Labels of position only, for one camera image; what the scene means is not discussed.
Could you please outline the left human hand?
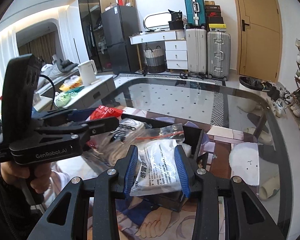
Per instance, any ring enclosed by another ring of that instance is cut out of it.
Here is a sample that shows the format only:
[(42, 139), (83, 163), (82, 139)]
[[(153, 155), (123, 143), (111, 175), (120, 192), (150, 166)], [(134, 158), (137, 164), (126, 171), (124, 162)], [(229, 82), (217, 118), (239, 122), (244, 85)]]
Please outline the left human hand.
[(8, 161), (0, 164), (0, 172), (3, 180), (10, 185), (19, 186), (21, 179), (29, 179), (32, 174), (30, 185), (37, 193), (44, 193), (50, 186), (51, 166), (50, 163), (40, 164), (32, 173), (28, 167)]

